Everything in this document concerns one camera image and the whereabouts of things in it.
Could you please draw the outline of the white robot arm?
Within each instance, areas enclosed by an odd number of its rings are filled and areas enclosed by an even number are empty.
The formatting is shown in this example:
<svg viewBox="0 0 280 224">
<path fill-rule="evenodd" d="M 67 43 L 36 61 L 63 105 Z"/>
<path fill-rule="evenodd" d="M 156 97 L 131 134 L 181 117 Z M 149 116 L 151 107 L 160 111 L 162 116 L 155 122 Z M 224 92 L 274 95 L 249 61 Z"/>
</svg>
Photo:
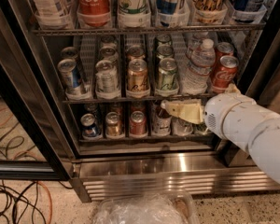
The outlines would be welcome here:
<svg viewBox="0 0 280 224">
<path fill-rule="evenodd" d="M 261 171 L 280 184 L 280 114 L 237 92 L 220 93 L 205 105 L 163 100 L 161 107 L 187 122 L 203 122 L 212 133 L 249 154 Z"/>
</svg>

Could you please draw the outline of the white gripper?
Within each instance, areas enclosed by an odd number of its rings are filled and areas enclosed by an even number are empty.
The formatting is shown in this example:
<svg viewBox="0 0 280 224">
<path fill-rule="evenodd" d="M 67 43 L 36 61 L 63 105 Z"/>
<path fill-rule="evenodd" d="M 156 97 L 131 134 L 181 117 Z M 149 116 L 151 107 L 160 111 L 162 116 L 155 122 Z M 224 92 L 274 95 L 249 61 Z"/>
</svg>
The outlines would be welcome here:
<svg viewBox="0 0 280 224">
<path fill-rule="evenodd" d="M 241 103 L 256 104 L 256 101 L 248 96 L 240 94 L 240 90 L 235 84 L 230 83 L 225 90 L 209 99 L 204 107 L 200 99 L 190 99 L 187 101 L 167 101 L 161 102 L 161 108 L 168 114 L 184 121 L 200 124 L 203 119 L 207 128 L 221 139 L 226 136 L 223 133 L 223 122 L 233 107 Z"/>
</svg>

